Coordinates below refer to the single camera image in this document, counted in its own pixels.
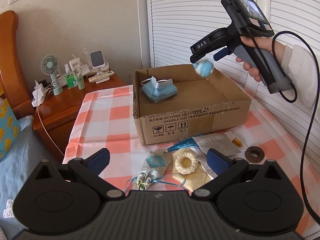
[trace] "charging cable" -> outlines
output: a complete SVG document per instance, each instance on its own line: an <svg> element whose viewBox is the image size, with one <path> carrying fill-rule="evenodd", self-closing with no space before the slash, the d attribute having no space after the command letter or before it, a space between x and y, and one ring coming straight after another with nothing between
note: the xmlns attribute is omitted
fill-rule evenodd
<svg viewBox="0 0 320 240"><path fill-rule="evenodd" d="M261 52L261 49L259 48L259 46L257 45L257 42L255 41L254 37L252 36L251 34L251 31L248 29L247 32L249 33L254 45L257 47L261 57L263 58L263 61L264 63L266 64L267 66L267 69L268 71L270 72L271 74L271 71L270 71L270 68L269 68L269 65L263 55L263 53ZM307 148L307 143L308 143L308 140L309 140L309 135L310 135L310 131L311 131L311 128L312 128L312 124L313 124L313 120L315 118L315 115L316 115L316 110L317 110L317 106L318 106L318 101L319 101L319 95L320 95L320 70L319 70L319 63L318 63L318 60L316 58L316 55L314 54L312 48L309 46L309 44L302 38L300 37L298 34L296 33L293 33L293 32L290 32L290 31L281 31L281 32L278 32L274 37L273 37L273 40L272 40L272 54L273 54L273 57L277 63L277 66L279 67L279 69L281 70L282 74L284 76L286 76L286 74L284 73L278 59L276 58L276 53L275 53L275 41L276 41L276 38L282 34L290 34L290 35L293 35L295 37L297 37L299 40L301 40L306 46L307 48L309 49L309 51L311 52L314 60L315 60L315 63L316 63L316 68L317 68L317 78L318 78L318 85L317 85L317 95L316 95L316 102L315 102L315 107L313 109L313 112L312 112L312 116L311 116L311 120L310 120L310 124L309 124L309 128L308 128L308 131L307 131L307 134L306 134L306 139L304 141L304 144L303 144L303 148L302 148L302 154L301 154L301 161L300 161L300 184L301 184L301 191L302 191L302 198L303 198L303 202L309 212L309 214L311 215L311 217L320 225L320 217L316 214L316 212L312 209L312 207L310 206L310 203L308 201L308 198L307 198L307 194L306 194L306 189L305 189L305 186L304 186L304 181L303 181L303 162L304 162L304 156L305 156L305 153L306 153L306 148ZM279 91L280 95L284 98L284 100L286 100L287 102L289 103L294 103L296 100L297 100L297 97L298 97L298 94L297 94L297 90L295 88L295 86L291 83L291 86L294 90L294 99L290 100L288 99L281 91Z"/></svg>
<svg viewBox="0 0 320 240"><path fill-rule="evenodd" d="M41 122L41 124L42 124L42 127L43 127L43 129L44 129L44 131L45 131L45 133L47 134L47 136L49 137L49 139L52 141L52 143L55 145L55 147L59 150L59 152L64 156L64 154L63 154L63 152L60 150L60 148L56 145L56 143L52 140L52 138L51 138L51 136L49 135L49 133L48 133L48 131L46 130L46 128L44 127L44 124L43 124L43 122L42 122L42 120L41 120L41 117L40 117L40 113L39 113L39 110L38 110L38 90L37 90L37 99L36 99L36 111L38 112L38 116L39 116L39 120L40 120L40 122Z"/></svg>

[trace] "brown hair scrunchie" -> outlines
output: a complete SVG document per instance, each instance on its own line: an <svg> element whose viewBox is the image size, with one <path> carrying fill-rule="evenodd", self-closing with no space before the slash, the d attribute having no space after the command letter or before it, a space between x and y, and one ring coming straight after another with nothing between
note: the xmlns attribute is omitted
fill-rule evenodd
<svg viewBox="0 0 320 240"><path fill-rule="evenodd" d="M258 146L250 146L245 152L244 156L250 163L259 163L264 159L264 152Z"/></svg>

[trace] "blue plush toy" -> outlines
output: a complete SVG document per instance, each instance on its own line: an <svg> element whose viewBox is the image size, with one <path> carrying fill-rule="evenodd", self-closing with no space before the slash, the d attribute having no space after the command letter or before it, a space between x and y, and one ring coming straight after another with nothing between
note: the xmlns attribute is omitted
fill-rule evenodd
<svg viewBox="0 0 320 240"><path fill-rule="evenodd" d="M197 74L202 77L208 77L213 72L213 63L208 59L201 59L193 64L193 67Z"/></svg>

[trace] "nightstand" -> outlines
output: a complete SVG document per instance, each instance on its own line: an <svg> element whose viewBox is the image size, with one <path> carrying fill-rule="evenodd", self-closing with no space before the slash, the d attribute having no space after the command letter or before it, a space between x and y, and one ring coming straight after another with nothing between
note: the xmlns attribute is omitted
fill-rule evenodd
<svg viewBox="0 0 320 240"><path fill-rule="evenodd" d="M44 103L38 107L41 120L44 127L50 134L51 138L59 149L65 153L67 148L71 130L76 121L80 106L87 93L97 90L122 87L127 84L123 82L116 74L110 76L110 80L96 84L90 83L88 78L84 78L85 88L79 90L77 87L68 89L67 86L63 88L60 95L54 96L51 92L46 96ZM33 129L38 131L40 137L43 139L47 147L51 150L55 158L62 163L63 156L59 150L54 146L42 124L39 120L38 113L35 113L33 122Z"/></svg>

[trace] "person's arm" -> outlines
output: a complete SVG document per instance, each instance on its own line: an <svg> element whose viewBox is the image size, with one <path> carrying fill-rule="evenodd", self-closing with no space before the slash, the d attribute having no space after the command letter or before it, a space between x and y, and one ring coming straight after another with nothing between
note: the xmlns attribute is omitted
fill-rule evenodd
<svg viewBox="0 0 320 240"><path fill-rule="evenodd" d="M254 47L250 37L241 37L241 40L244 44ZM272 53L272 39L256 37L255 40L261 49L266 49ZM278 41L275 42L275 52L282 69L286 75L290 77L297 89L298 100L309 109L309 114L311 115L316 101L318 82L316 64L313 56L305 48L295 45L292 49ZM239 57L236 58L236 61L242 62ZM248 71L249 75L254 77L256 81L261 81L257 68L251 68L248 62L243 64L243 68ZM320 122L320 102L317 106L315 119Z"/></svg>

